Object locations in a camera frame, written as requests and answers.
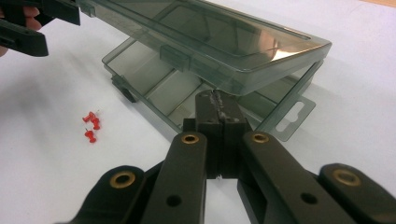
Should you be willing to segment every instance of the push pin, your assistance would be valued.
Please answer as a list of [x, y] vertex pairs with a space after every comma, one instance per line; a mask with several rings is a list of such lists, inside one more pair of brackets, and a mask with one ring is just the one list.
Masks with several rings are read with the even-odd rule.
[[100, 127], [99, 127], [99, 118], [95, 117], [95, 118], [91, 119], [91, 122], [92, 122], [93, 128], [95, 130], [99, 130], [100, 129]]
[[93, 131], [87, 130], [87, 132], [85, 132], [85, 136], [87, 136], [90, 139], [90, 143], [96, 142], [96, 138], [93, 137]]
[[85, 118], [82, 118], [82, 120], [84, 120], [84, 122], [88, 122], [88, 121], [93, 120], [93, 119], [95, 119], [95, 118], [96, 118], [95, 114], [93, 114], [93, 113], [90, 111], [90, 113], [88, 114], [88, 116], [85, 117]]

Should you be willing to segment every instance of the white surface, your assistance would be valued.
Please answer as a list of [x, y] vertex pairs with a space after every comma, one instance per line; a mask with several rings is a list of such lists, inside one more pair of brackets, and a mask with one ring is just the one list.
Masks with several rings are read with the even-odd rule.
[[[333, 42], [304, 94], [317, 107], [284, 145], [314, 173], [346, 163], [396, 196], [396, 9], [351, 0], [213, 2]], [[41, 32], [49, 57], [0, 58], [2, 224], [70, 220], [102, 174], [124, 164], [147, 170], [175, 134], [111, 85], [101, 60], [126, 35], [85, 15], [81, 27], [54, 21]], [[89, 111], [102, 125], [95, 144], [81, 120]], [[205, 223], [248, 223], [235, 181], [208, 182]]]

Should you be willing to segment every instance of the box lid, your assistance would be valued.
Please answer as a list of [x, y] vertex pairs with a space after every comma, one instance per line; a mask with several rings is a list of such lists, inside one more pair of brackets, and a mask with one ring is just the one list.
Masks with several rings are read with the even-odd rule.
[[244, 95], [326, 57], [331, 42], [204, 1], [78, 0], [180, 71]]

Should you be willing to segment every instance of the black bracket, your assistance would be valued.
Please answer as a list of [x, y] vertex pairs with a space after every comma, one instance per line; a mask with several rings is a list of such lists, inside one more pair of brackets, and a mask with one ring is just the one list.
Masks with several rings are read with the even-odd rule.
[[41, 25], [54, 18], [79, 25], [79, 11], [71, 0], [0, 0], [0, 8], [5, 14], [0, 19], [0, 46], [42, 57], [49, 55], [44, 35], [27, 29], [23, 7], [37, 7], [40, 15], [35, 17]]

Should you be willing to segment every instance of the finger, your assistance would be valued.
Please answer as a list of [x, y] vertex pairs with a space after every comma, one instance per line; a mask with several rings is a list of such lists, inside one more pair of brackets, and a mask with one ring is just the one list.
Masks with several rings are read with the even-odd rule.
[[5, 54], [7, 53], [7, 50], [8, 50], [8, 49], [6, 49], [6, 48], [0, 46], [0, 57], [3, 56], [3, 55], [5, 55]]
[[36, 7], [24, 7], [23, 13], [26, 17], [36, 17], [40, 14], [40, 11]]
[[26, 18], [26, 28], [37, 31], [37, 30], [41, 29], [41, 27], [42, 26], [41, 26], [40, 22], [35, 20], [35, 18], [33, 18], [33, 17]]

